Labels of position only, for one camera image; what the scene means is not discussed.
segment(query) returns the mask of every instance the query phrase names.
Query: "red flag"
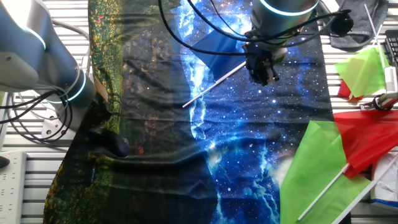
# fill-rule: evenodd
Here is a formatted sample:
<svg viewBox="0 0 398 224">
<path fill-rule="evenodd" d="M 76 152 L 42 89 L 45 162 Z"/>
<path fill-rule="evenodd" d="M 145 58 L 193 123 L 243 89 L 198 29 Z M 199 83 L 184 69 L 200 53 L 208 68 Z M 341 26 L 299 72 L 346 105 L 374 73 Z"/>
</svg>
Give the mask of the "red flag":
<svg viewBox="0 0 398 224">
<path fill-rule="evenodd" d="M 398 111 L 335 113 L 352 178 L 398 146 Z"/>
<path fill-rule="evenodd" d="M 337 95 L 343 96 L 345 98 L 349 98 L 349 96 L 351 95 L 351 90 L 349 90 L 349 88 L 348 88 L 346 82 L 344 82 L 344 80 L 341 82 L 341 86 L 340 86 L 340 89 L 338 90 Z M 363 99 L 363 96 L 359 96 L 359 97 L 351 96 L 350 100 L 358 101 L 358 100 L 362 100 L 362 99 Z"/>
</svg>

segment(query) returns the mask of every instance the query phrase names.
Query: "power outlet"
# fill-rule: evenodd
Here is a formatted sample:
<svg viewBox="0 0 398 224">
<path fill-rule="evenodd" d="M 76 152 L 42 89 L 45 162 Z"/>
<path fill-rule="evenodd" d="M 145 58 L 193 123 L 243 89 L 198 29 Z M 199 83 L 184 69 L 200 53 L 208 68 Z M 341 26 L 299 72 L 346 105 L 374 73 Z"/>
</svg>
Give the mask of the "power outlet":
<svg viewBox="0 0 398 224">
<path fill-rule="evenodd" d="M 0 169 L 0 224 L 21 223 L 26 153 L 0 152 L 10 164 Z"/>
</svg>

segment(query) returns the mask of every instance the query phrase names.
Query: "white stick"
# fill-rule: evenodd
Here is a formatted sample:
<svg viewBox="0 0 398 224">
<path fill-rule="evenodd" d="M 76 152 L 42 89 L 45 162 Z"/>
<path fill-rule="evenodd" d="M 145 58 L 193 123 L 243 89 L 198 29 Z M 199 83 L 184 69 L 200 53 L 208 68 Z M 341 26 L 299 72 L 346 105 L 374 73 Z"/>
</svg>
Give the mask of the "white stick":
<svg viewBox="0 0 398 224">
<path fill-rule="evenodd" d="M 298 220 L 300 221 L 305 214 L 307 214 L 307 212 L 313 207 L 313 205 L 315 205 L 315 203 L 322 197 L 322 195 L 330 188 L 330 186 L 336 182 L 336 180 L 344 173 L 346 172 L 346 170 L 348 169 L 349 164 L 345 165 L 340 172 L 336 175 L 336 177 L 325 187 L 325 189 L 322 190 L 322 192 L 316 197 L 316 199 L 310 204 L 310 206 L 308 206 L 308 208 L 301 214 L 301 216 L 298 218 Z"/>
<path fill-rule="evenodd" d="M 376 29 L 374 28 L 372 17 L 371 17 L 371 15 L 369 13 L 368 7 L 366 6 L 366 4 L 364 5 L 364 7 L 365 7 L 365 10 L 366 10 L 366 14 L 368 15 L 369 22 L 371 23 L 371 27 L 372 27 L 372 30 L 373 30 L 374 38 L 376 39 L 377 46 L 379 46 L 379 55 L 380 55 L 381 65 L 382 65 L 383 68 L 385 68 L 386 67 L 386 63 L 384 62 L 384 58 L 383 58 L 384 51 L 381 48 L 379 39 L 377 37 L 377 32 L 376 32 Z"/>
<path fill-rule="evenodd" d="M 339 224 L 342 219 L 355 207 L 355 205 L 370 191 L 372 188 L 379 182 L 381 177 L 386 174 L 386 172 L 390 169 L 390 167 L 395 163 L 398 159 L 398 154 L 391 160 L 388 166 L 381 172 L 380 176 L 375 177 L 375 179 L 368 185 L 366 188 L 351 202 L 350 205 L 336 218 L 336 220 L 332 224 Z"/>
<path fill-rule="evenodd" d="M 379 31 L 377 32 L 377 36 L 378 36 L 378 37 L 379 37 L 379 34 L 380 34 L 380 31 L 381 31 L 381 28 L 382 28 L 382 27 L 383 27 L 383 24 L 380 25 Z"/>
<path fill-rule="evenodd" d="M 233 75 L 236 71 L 238 71 L 239 69 L 241 69 L 243 66 L 246 65 L 246 61 L 243 62 L 242 64 L 238 65 L 236 68 L 232 69 L 230 72 L 228 72 L 226 75 L 224 75 L 223 77 L 221 77 L 219 80 L 216 81 L 216 83 L 214 85 L 212 85 L 211 87 L 209 87 L 207 90 L 205 90 L 203 93 L 200 93 L 199 95 L 197 95 L 196 97 L 194 97 L 194 99 L 190 100 L 188 103 L 185 103 L 182 108 L 188 106 L 189 104 L 191 104 L 192 102 L 194 102 L 195 100 L 197 100 L 199 97 L 203 96 L 205 93 L 207 93 L 208 91 L 210 91 L 212 88 L 216 87 L 218 84 L 220 84 L 222 81 L 224 81 L 225 79 L 227 79 L 228 77 L 230 77 L 231 75 Z"/>
</svg>

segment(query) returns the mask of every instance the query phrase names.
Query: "green flag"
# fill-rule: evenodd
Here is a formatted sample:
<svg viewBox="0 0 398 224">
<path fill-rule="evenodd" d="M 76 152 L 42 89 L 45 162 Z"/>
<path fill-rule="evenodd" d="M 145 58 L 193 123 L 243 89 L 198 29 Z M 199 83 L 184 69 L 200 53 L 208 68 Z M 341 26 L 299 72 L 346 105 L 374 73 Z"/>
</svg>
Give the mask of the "green flag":
<svg viewBox="0 0 398 224">
<path fill-rule="evenodd" d="M 337 63 L 335 68 L 354 97 L 371 95 L 386 87 L 378 47 L 364 50 L 344 62 Z"/>
<path fill-rule="evenodd" d="M 280 224 L 329 224 L 370 183 L 341 175 L 298 221 L 305 209 L 347 164 L 334 122 L 310 121 L 280 188 Z"/>
</svg>

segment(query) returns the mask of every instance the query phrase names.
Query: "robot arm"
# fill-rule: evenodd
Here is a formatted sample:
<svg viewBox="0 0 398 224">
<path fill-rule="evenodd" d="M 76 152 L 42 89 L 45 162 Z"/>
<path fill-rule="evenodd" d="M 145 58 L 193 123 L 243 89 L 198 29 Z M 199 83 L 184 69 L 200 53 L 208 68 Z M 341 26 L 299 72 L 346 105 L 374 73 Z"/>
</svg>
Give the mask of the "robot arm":
<svg viewBox="0 0 398 224">
<path fill-rule="evenodd" d="M 95 88 L 81 70 L 52 25 L 41 0 L 0 1 L 0 91 L 37 90 L 40 85 L 65 90 L 73 110 L 71 128 L 79 127 Z M 56 110 L 63 105 L 54 95 L 48 98 Z"/>
<path fill-rule="evenodd" d="M 341 8 L 335 0 L 254 0 L 252 31 L 246 33 L 246 36 L 250 39 L 272 37 L 307 21 L 314 9 L 319 16 L 324 16 L 340 11 Z M 334 19 L 326 17 L 324 22 L 331 25 L 332 32 L 341 36 L 347 34 L 353 26 L 348 14 Z M 246 57 L 246 67 L 254 82 L 264 86 L 279 80 L 273 66 L 285 57 L 287 49 L 284 45 L 288 39 L 298 35 L 301 30 L 302 28 L 292 30 L 267 42 L 247 42 L 243 45 L 246 52 L 260 55 Z"/>
</svg>

